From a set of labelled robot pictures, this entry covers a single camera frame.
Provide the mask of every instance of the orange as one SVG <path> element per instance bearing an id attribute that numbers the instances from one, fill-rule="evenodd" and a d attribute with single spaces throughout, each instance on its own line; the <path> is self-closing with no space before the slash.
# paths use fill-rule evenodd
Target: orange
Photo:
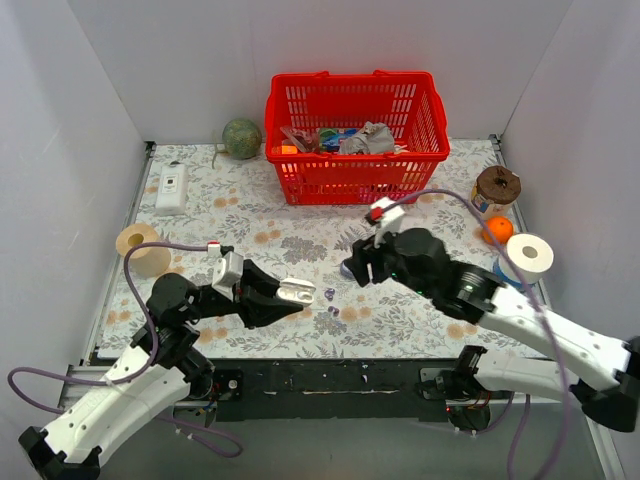
<path id="1" fill-rule="evenodd" d="M 513 236 L 513 223 L 506 217 L 490 218 L 487 220 L 487 226 L 496 236 L 496 239 L 503 245 Z M 482 230 L 482 238 L 484 238 L 484 241 L 489 245 L 493 245 L 493 240 L 491 240 L 491 237 L 489 237 L 484 229 Z"/>

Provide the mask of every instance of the white wall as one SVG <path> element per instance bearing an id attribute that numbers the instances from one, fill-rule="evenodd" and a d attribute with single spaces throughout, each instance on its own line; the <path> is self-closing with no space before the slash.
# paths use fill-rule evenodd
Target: white wall
<path id="1" fill-rule="evenodd" d="M 640 3 L 574 0 L 504 136 L 528 227 L 556 251 L 554 307 L 640 335 Z M 638 478 L 640 434 L 615 436 Z"/>
<path id="2" fill-rule="evenodd" d="M 0 72 L 0 477 L 29 479 L 18 435 L 53 416 L 5 375 L 80 360 L 144 144 L 64 0 L 0 0 Z M 18 382 L 56 405 L 59 382 Z"/>
<path id="3" fill-rule="evenodd" d="M 271 77 L 435 75 L 453 137 L 501 133 L 571 0 L 68 0 L 145 140 L 262 123 Z"/>

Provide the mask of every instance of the table surface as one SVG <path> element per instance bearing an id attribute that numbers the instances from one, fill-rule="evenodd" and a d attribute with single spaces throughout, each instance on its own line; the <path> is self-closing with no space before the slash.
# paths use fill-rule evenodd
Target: table surface
<path id="1" fill-rule="evenodd" d="M 202 320 L 196 346 L 207 357 L 450 358 L 467 344 L 539 355 L 514 339 L 445 317 L 396 282 L 359 288 L 341 276 L 339 266 L 351 244 L 372 233 L 363 219 L 366 206 L 290 206 L 264 153 L 247 161 L 219 155 L 212 169 L 213 153 L 211 145 L 158 146 L 136 222 L 152 225 L 175 243 L 234 245 L 267 273 L 311 280 L 318 291 L 311 308 L 269 327 L 245 329 L 235 315 Z M 160 170 L 173 161 L 189 169 L 187 212 L 159 217 L 154 206 Z M 452 140 L 451 155 L 428 185 L 467 196 L 478 174 L 496 162 L 491 142 Z M 406 210 L 403 228 L 428 228 L 454 259 L 491 268 L 495 249 L 480 239 L 475 219 L 457 200 L 425 195 Z M 202 253 L 173 251 L 167 271 L 206 284 L 212 260 Z M 147 298 L 155 278 L 134 274 L 133 280 Z M 333 301 L 324 297 L 328 288 L 336 291 Z M 97 341 L 101 359 L 117 358 L 144 322 L 122 272 L 114 292 Z M 339 316 L 329 313 L 329 306 L 339 308 Z"/>

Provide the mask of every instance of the white device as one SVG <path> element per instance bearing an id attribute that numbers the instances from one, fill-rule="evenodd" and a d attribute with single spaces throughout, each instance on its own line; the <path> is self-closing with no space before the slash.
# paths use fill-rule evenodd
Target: white device
<path id="1" fill-rule="evenodd" d="M 280 288 L 276 292 L 276 296 L 282 300 L 296 302 L 308 307 L 314 301 L 313 294 L 315 291 L 315 285 L 307 280 L 285 278 L 280 281 Z"/>
<path id="2" fill-rule="evenodd" d="M 182 215 L 187 210 L 187 166 L 172 162 L 162 167 L 156 198 L 156 215 Z"/>

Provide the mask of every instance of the item in basket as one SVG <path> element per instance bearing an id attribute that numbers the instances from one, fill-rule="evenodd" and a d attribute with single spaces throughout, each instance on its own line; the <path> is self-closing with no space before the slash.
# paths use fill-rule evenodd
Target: item in basket
<path id="1" fill-rule="evenodd" d="M 318 138 L 322 151 L 336 153 L 340 150 L 340 144 L 347 138 L 358 133 L 357 128 L 320 128 Z"/>
<path id="2" fill-rule="evenodd" d="M 404 89 L 402 96 L 411 103 L 410 115 L 396 115 L 397 103 L 404 100 L 390 101 L 391 85 L 395 85 L 394 91 L 399 88 L 402 93 Z M 410 152 L 389 152 L 371 158 L 337 156 L 332 160 L 336 154 L 317 156 L 314 151 L 278 155 L 274 151 L 286 139 L 283 126 L 317 134 L 322 127 L 360 129 L 367 120 L 386 123 L 400 145 L 411 139 Z M 328 73 L 279 74 L 271 82 L 265 125 L 267 159 L 276 169 L 290 205 L 370 205 L 389 194 L 400 197 L 424 188 L 436 166 L 450 153 L 446 115 L 433 77 L 427 72 L 376 72 L 348 77 Z M 423 144 L 420 139 L 425 132 L 429 142 Z M 378 191 L 378 185 L 387 185 L 387 190 Z"/>
<path id="3" fill-rule="evenodd" d="M 338 153 L 340 155 L 378 155 L 394 150 L 395 139 L 389 127 L 384 123 L 367 122 L 356 134 L 340 144 Z"/>
<path id="4" fill-rule="evenodd" d="M 300 152 L 311 153 L 317 150 L 317 135 L 290 126 L 280 127 L 280 130 L 291 140 L 291 143 L 293 143 Z"/>
<path id="5" fill-rule="evenodd" d="M 284 142 L 282 142 L 281 147 L 273 147 L 273 153 L 276 153 L 278 155 L 295 155 L 296 153 L 298 153 L 298 147 L 296 147 L 295 145 L 286 145 Z"/>

